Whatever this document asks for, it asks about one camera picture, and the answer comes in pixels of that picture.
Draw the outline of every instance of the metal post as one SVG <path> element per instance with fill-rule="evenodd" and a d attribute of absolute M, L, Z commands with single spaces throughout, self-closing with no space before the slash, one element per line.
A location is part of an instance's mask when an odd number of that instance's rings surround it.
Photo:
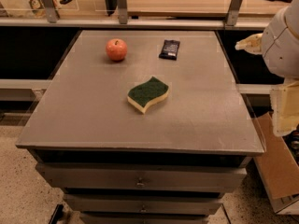
<path fill-rule="evenodd" d="M 226 17 L 226 25 L 234 26 L 236 24 L 242 2 L 243 2 L 243 0 L 232 0 L 231 1 L 231 5 L 228 9 L 228 13 L 227 13 L 227 17 Z"/>
<path fill-rule="evenodd" d="M 56 23 L 56 21 L 59 19 L 59 15 L 55 9 L 53 0 L 42 0 L 42 1 L 45 6 L 45 11 L 46 11 L 46 16 L 47 16 L 48 22 Z"/>
<path fill-rule="evenodd" d="M 119 22 L 120 24 L 128 23 L 128 6 L 127 0 L 118 0 Z"/>

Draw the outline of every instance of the black packet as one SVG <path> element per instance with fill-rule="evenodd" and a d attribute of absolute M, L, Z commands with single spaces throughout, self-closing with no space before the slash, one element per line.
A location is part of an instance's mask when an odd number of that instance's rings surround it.
<path fill-rule="evenodd" d="M 176 60 L 178 56 L 179 41 L 165 40 L 159 58 Z"/>

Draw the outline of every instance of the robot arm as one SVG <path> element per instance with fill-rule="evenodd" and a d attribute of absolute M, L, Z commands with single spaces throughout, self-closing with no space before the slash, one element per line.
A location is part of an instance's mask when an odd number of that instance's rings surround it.
<path fill-rule="evenodd" d="M 299 79 L 299 0 L 281 9 L 262 34 L 237 42 L 235 48 L 262 54 L 273 74 Z"/>

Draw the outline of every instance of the cardboard box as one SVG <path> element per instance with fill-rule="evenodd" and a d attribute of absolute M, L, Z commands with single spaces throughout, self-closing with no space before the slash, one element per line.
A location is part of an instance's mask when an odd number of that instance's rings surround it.
<path fill-rule="evenodd" d="M 273 210 L 279 215 L 299 215 L 299 167 L 282 137 L 273 135 L 269 113 L 257 118 L 266 152 L 254 161 Z"/>

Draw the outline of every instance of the drawer handle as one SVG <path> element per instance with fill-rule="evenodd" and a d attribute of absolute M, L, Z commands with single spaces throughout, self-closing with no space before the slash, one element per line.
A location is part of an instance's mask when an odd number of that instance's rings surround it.
<path fill-rule="evenodd" d="M 142 189 L 144 188 L 144 183 L 141 177 L 139 177 L 138 182 L 136 183 L 137 187 Z"/>
<path fill-rule="evenodd" d="M 142 208 L 141 208 L 141 210 L 140 210 L 140 213 L 142 213 L 142 214 L 147 213 L 147 209 L 146 209 L 146 206 L 145 206 L 145 205 L 142 205 Z"/>

